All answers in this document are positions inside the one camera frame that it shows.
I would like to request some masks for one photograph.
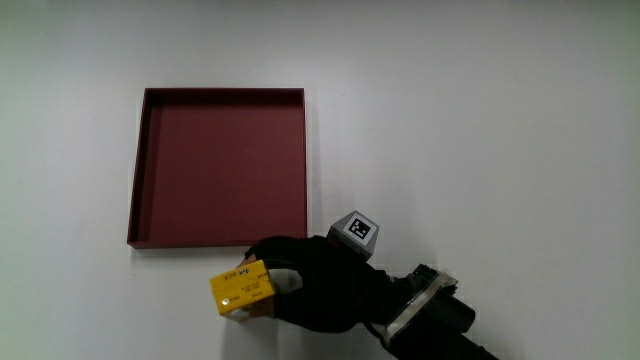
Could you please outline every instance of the metal band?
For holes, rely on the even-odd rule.
[[[384,342],[387,346],[391,343],[393,337],[405,328],[407,323],[433,298],[433,296],[440,290],[440,288],[455,285],[458,280],[443,273],[439,273],[438,276],[429,284],[429,286],[422,292],[409,301],[409,305],[398,315],[391,324],[389,324],[382,334]]]

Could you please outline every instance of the empty tray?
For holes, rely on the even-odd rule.
[[[127,243],[307,235],[303,89],[146,89]]]

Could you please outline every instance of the yellow box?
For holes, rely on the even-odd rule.
[[[212,277],[209,282],[218,313],[236,321],[249,317],[245,307],[275,294],[262,260]]]

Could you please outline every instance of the gloved hand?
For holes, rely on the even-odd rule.
[[[358,322],[385,324],[412,296],[384,271],[320,236],[266,238],[251,247],[245,259],[300,274],[302,288],[273,297],[273,315],[314,331],[343,332]]]

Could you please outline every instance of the gray cube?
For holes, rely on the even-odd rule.
[[[358,211],[353,211],[331,225],[327,239],[337,241],[354,250],[366,261],[373,255],[378,231],[379,227],[376,223]]]

